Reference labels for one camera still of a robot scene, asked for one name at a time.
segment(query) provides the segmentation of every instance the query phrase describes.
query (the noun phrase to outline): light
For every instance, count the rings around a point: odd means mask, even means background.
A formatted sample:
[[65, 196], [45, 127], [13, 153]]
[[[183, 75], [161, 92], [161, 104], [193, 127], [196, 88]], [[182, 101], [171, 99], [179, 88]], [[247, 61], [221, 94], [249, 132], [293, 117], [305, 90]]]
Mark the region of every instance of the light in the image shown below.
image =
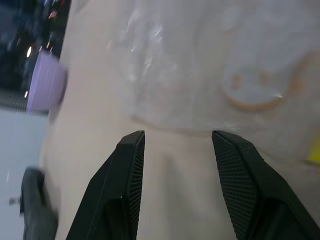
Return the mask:
[[26, 53], [26, 57], [27, 57], [27, 58], [30, 57], [30, 55], [31, 55], [31, 50], [32, 50], [32, 47], [29, 47], [28, 52]]

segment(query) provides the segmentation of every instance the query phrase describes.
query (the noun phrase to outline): yellow object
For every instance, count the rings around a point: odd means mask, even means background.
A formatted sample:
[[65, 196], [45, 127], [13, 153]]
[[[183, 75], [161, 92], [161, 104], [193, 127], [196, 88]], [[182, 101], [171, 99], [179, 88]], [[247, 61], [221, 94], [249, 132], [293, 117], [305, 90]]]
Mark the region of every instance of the yellow object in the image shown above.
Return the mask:
[[320, 165], [320, 135], [313, 142], [308, 162]]

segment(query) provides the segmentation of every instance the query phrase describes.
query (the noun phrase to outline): transparent plastic sheet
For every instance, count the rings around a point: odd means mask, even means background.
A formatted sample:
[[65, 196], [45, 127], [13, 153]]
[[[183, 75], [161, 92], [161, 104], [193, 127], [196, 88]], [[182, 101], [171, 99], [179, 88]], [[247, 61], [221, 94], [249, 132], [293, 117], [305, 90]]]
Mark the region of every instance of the transparent plastic sheet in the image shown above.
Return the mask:
[[313, 0], [122, 0], [112, 87], [159, 127], [225, 130], [304, 158], [320, 122], [319, 16]]

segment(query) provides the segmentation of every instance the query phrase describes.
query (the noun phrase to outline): white floor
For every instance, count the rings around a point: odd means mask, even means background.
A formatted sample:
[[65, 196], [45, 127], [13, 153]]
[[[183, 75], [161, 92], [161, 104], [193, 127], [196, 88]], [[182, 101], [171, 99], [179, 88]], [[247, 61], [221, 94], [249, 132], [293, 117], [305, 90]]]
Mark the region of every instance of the white floor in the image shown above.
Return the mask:
[[9, 199], [19, 197], [27, 166], [37, 166], [47, 118], [0, 109], [0, 239], [22, 240], [24, 218], [19, 205]]

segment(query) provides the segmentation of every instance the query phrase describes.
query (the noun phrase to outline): gray object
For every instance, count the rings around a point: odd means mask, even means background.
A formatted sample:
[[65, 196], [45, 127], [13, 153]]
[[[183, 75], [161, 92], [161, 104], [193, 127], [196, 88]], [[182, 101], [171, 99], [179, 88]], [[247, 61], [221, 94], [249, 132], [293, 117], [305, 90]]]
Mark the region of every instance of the gray object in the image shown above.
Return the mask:
[[23, 240], [54, 240], [58, 220], [46, 204], [43, 186], [45, 175], [38, 169], [27, 168], [21, 186], [20, 213], [24, 214]]

